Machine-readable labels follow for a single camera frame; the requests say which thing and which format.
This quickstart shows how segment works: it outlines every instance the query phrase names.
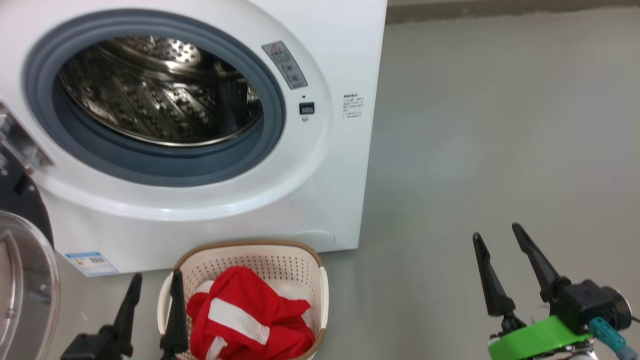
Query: white plastic basket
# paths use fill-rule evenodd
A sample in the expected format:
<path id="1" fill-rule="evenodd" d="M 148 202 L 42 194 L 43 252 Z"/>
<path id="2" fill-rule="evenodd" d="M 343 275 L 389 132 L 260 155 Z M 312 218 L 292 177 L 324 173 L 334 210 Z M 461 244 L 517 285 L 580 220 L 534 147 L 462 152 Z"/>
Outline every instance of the white plastic basket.
<path id="1" fill-rule="evenodd" d="M 187 304 L 200 284 L 215 280 L 231 266 L 251 268 L 269 285 L 287 284 L 306 290 L 311 305 L 308 325 L 316 334 L 316 342 L 295 360 L 311 360 L 324 340 L 329 316 L 329 283 L 322 260 L 310 247 L 291 241 L 232 241 L 215 243 L 193 249 L 175 265 L 182 271 L 184 303 Z M 164 334 L 168 318 L 167 298 L 173 273 L 167 276 L 160 290 L 157 322 L 160 334 Z M 187 316 L 189 338 L 193 324 Z M 190 351 L 179 354 L 182 360 L 196 360 Z"/>

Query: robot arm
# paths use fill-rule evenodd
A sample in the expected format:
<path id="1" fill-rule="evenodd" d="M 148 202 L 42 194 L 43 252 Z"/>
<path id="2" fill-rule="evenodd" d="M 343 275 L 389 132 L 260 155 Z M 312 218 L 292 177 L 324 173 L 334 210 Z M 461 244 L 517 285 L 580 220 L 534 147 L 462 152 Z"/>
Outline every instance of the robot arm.
<path id="1" fill-rule="evenodd" d="M 540 284 L 540 297 L 550 305 L 550 316 L 526 326 L 514 314 L 515 304 L 502 288 L 490 264 L 489 252 L 480 234 L 473 237 L 483 284 L 487 312 L 502 316 L 502 332 L 489 346 L 493 360 L 596 359 L 593 338 L 615 351 L 619 359 L 637 360 L 618 331 L 631 326 L 627 301 L 614 289 L 599 287 L 591 280 L 579 284 L 560 276 L 520 224 L 513 232 L 527 254 Z"/>
<path id="2" fill-rule="evenodd" d="M 137 273 L 131 279 L 113 325 L 102 326 L 97 334 L 79 334 L 62 354 L 60 360 L 121 360 L 122 356 L 131 357 L 134 310 L 140 301 L 141 287 L 142 274 Z M 160 348 L 164 350 L 162 360 L 175 360 L 176 354 L 189 350 L 180 270 L 173 272 L 170 293 L 172 305 L 167 329 L 160 340 Z"/>

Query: cable connector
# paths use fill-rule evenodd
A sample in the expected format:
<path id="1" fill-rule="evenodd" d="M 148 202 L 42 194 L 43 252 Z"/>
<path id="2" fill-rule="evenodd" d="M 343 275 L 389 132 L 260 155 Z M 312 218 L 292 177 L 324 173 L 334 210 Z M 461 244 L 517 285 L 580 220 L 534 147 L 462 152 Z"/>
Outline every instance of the cable connector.
<path id="1" fill-rule="evenodd" d="M 627 346 L 627 341 L 603 318 L 597 317 L 589 322 L 589 332 L 594 338 L 607 345 L 620 360 L 637 360 L 637 352 Z"/>

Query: red clothing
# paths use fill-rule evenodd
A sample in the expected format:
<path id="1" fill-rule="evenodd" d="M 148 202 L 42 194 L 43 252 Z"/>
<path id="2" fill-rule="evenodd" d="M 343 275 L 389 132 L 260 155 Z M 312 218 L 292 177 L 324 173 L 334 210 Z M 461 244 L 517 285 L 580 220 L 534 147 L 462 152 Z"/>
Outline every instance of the red clothing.
<path id="1" fill-rule="evenodd" d="M 249 268 L 228 268 L 208 293 L 189 299 L 191 353 L 199 360 L 208 352 L 209 359 L 218 352 L 222 360 L 293 359 L 316 340 L 301 317 L 309 308 L 306 300 L 278 296 Z"/>

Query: glass washing machine door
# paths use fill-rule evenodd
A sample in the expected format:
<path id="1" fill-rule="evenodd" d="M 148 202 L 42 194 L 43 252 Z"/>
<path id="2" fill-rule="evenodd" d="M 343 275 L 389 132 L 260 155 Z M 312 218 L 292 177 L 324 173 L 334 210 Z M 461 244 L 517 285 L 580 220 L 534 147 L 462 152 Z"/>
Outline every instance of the glass washing machine door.
<path id="1" fill-rule="evenodd" d="M 1 144 L 0 192 L 0 359 L 43 360 L 60 302 L 51 226 L 24 165 Z"/>

